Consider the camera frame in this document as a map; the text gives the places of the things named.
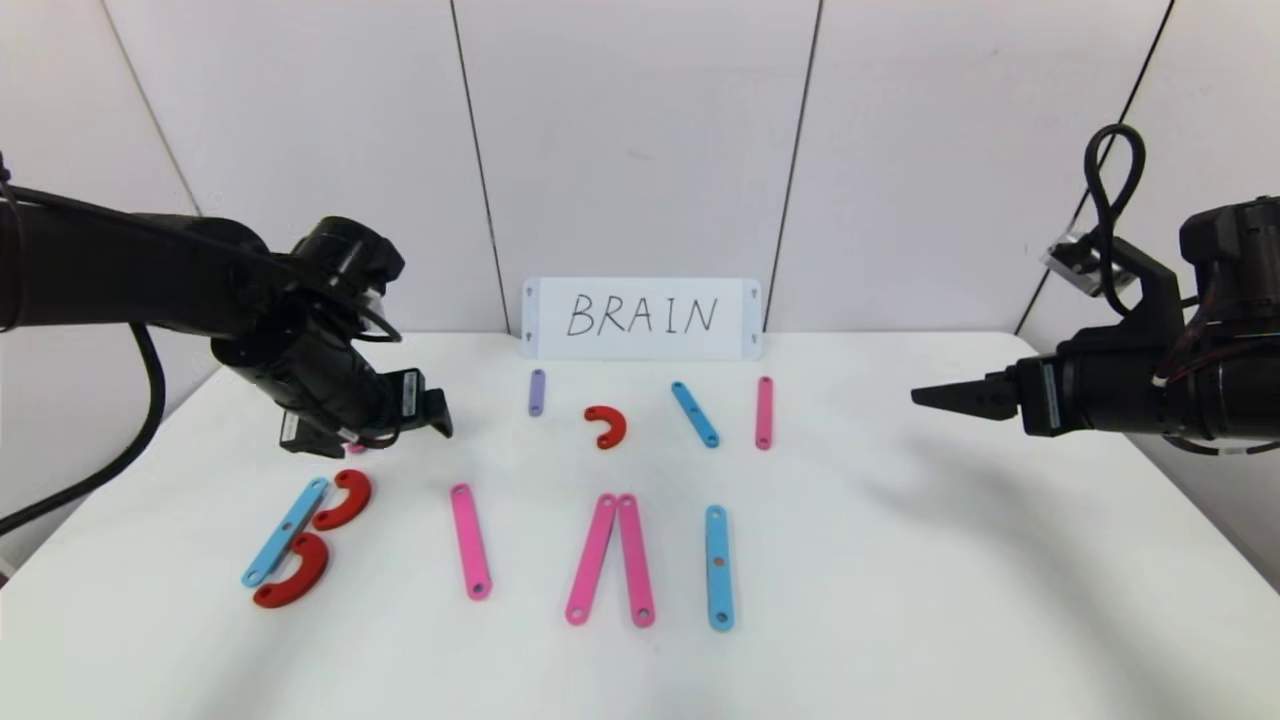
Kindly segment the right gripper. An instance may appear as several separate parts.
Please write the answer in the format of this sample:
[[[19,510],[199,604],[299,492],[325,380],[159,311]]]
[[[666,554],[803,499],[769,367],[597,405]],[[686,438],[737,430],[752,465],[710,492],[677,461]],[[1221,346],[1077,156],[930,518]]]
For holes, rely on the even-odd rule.
[[[1155,360],[1144,352],[1055,354],[1028,357],[979,380],[910,391],[916,406],[1006,421],[1021,414],[1029,436],[1076,430],[1160,434],[1169,404],[1151,384]]]

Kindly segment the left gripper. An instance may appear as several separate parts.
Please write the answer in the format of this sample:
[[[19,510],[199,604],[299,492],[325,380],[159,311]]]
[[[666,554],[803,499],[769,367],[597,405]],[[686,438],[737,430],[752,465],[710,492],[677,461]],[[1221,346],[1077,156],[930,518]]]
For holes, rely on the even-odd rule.
[[[394,443],[402,432],[420,427],[420,420],[452,438],[454,427],[444,389],[420,389],[421,375],[415,369],[380,374],[349,346],[314,343],[315,441]]]

